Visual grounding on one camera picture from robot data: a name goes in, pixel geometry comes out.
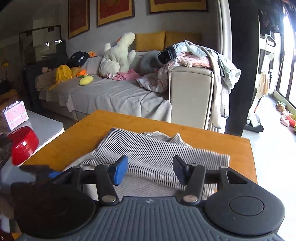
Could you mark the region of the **striped white black garment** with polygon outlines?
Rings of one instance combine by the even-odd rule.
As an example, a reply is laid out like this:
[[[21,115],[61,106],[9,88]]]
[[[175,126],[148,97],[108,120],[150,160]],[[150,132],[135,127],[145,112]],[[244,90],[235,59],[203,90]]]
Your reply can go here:
[[[229,166],[230,156],[193,148],[179,133],[169,137],[161,132],[135,133],[112,128],[97,148],[68,165],[93,170],[101,164],[113,164],[122,155],[128,157],[128,171],[114,189],[118,197],[180,196],[185,187],[173,171],[174,156],[187,164],[200,164],[208,170]]]

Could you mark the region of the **white side table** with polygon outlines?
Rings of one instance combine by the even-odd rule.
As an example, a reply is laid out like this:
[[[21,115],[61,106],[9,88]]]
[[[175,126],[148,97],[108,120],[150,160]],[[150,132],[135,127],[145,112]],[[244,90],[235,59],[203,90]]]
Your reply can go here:
[[[1,135],[1,188],[16,182],[34,182],[36,175],[20,166],[41,148],[64,132],[62,122],[27,111],[29,117],[13,131],[2,128]]]

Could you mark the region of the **beige sofa with grey cover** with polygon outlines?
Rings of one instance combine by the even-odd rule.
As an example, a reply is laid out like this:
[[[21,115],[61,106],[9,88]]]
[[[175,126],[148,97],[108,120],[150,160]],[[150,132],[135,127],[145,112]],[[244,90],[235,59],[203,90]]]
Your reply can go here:
[[[35,89],[44,108],[80,121],[96,110],[105,110],[179,125],[210,129],[214,80],[203,67],[179,66],[168,72],[168,88],[163,93],[140,87],[135,80],[111,80],[97,76],[102,57],[87,60],[84,68],[93,81],[79,85],[72,78],[55,85],[55,73],[35,78]]]

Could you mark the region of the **white upright vacuum cleaner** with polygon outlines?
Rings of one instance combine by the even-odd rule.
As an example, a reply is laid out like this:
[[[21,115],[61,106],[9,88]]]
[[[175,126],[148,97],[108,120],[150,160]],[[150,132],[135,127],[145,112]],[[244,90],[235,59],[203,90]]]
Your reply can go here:
[[[264,127],[261,125],[260,118],[256,114],[257,108],[260,104],[262,98],[260,98],[255,107],[250,109],[248,117],[246,119],[246,123],[244,126],[245,130],[254,132],[254,133],[262,133],[264,131]]]

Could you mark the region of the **yellow oval plush toy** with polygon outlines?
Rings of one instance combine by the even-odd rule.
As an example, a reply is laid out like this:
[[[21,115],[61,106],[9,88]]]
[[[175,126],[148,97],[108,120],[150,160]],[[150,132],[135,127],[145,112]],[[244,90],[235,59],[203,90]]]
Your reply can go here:
[[[81,85],[81,86],[88,85],[93,82],[93,79],[94,79],[93,76],[87,75],[79,81],[79,85]]]

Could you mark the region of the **crumpled light blanket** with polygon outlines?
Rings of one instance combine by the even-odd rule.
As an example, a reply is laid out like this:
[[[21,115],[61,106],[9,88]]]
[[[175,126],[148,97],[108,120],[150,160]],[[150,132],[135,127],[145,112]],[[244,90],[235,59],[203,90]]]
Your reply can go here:
[[[157,73],[149,73],[137,78],[137,82],[141,88],[151,92],[164,93],[168,88],[168,73],[159,70]]]

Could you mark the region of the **yellow duck plush toy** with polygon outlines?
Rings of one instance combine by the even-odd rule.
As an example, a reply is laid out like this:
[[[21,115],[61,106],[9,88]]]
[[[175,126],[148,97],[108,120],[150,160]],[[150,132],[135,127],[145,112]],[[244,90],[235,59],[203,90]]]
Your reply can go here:
[[[80,71],[80,67],[69,68],[67,65],[60,65],[55,70],[55,83],[48,90],[53,89],[62,82],[66,82],[72,78],[75,78],[77,73]]]

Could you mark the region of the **pink cloth on sofa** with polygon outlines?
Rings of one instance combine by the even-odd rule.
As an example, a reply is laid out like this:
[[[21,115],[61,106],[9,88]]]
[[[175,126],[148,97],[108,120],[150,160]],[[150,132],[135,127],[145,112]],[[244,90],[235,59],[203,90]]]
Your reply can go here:
[[[116,81],[121,80],[137,80],[140,78],[140,75],[135,72],[133,69],[128,70],[128,72],[118,72],[115,75],[112,75],[111,79]]]

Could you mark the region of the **black cap with lettering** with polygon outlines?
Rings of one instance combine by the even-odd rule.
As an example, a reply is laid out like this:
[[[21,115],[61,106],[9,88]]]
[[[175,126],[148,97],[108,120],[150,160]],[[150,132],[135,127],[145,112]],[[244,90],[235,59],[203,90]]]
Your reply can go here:
[[[69,68],[82,67],[89,57],[89,54],[86,52],[76,52],[69,58],[67,66]]]

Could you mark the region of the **grey neck pillow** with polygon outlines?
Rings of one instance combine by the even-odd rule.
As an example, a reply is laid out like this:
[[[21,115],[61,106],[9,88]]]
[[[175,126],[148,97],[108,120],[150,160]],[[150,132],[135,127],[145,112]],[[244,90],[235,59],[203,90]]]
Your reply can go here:
[[[139,63],[139,71],[141,74],[156,73],[163,66],[158,58],[159,53],[160,51],[153,50],[142,57]]]

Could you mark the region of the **glass fish tank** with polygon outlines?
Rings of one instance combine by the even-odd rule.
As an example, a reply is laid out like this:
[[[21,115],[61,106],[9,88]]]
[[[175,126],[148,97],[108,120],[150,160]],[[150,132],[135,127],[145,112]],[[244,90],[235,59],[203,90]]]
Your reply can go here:
[[[21,66],[67,55],[60,25],[35,28],[18,34]]]

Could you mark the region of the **yellow cushion left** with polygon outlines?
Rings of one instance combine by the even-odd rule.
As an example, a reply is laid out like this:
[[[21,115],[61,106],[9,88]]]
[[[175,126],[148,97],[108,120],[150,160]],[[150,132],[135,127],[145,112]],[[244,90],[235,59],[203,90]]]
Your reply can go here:
[[[166,32],[135,34],[135,51],[162,51],[165,45]]]

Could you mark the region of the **red gold framed picture middle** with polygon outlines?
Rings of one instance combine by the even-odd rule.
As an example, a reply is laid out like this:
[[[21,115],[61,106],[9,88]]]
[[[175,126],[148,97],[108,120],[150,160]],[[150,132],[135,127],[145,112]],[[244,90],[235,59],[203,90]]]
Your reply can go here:
[[[98,0],[97,27],[134,18],[133,0]]]

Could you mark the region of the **red gold framed picture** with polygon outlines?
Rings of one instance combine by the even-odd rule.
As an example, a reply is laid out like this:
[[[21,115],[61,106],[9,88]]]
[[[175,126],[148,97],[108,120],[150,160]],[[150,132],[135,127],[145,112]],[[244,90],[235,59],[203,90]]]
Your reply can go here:
[[[89,0],[68,1],[68,38],[90,30]]]
[[[150,0],[149,12],[162,13],[167,11],[207,11],[206,0]]]
[[[134,18],[133,0],[98,0],[97,27]]]

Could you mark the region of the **red gold framed picture left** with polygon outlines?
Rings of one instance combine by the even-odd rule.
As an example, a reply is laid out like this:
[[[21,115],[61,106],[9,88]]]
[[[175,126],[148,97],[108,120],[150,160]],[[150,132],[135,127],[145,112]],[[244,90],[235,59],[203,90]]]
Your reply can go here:
[[[68,1],[68,38],[90,30],[89,0]]]

